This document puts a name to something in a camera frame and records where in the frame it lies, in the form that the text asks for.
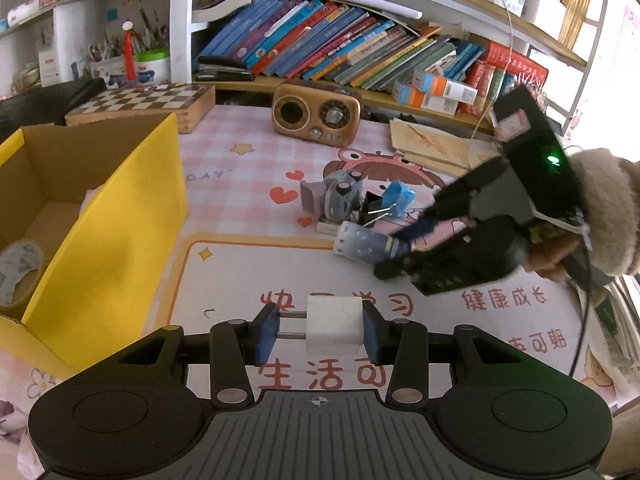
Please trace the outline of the fluffy beige sleeve forearm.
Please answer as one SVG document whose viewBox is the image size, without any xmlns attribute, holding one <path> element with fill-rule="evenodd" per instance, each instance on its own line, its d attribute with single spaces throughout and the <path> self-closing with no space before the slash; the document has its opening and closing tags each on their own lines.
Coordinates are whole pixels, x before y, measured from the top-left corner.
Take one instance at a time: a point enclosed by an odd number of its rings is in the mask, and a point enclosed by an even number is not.
<svg viewBox="0 0 640 480">
<path fill-rule="evenodd" d="M 581 151 L 570 164 L 582 187 L 592 264 L 609 276 L 639 273 L 639 163 L 606 148 Z"/>
</svg>

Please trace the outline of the right hand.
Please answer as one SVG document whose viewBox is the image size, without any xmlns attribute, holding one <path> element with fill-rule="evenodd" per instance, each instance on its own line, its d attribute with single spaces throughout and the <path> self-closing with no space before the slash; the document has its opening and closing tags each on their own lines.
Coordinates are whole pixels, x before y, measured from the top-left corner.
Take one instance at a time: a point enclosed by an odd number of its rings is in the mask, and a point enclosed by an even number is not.
<svg viewBox="0 0 640 480">
<path fill-rule="evenodd" d="M 568 278 L 562 260 L 582 244 L 582 238 L 574 233 L 566 233 L 555 238 L 547 238 L 530 248 L 523 268 L 527 273 L 536 273 L 555 283 Z"/>
</svg>

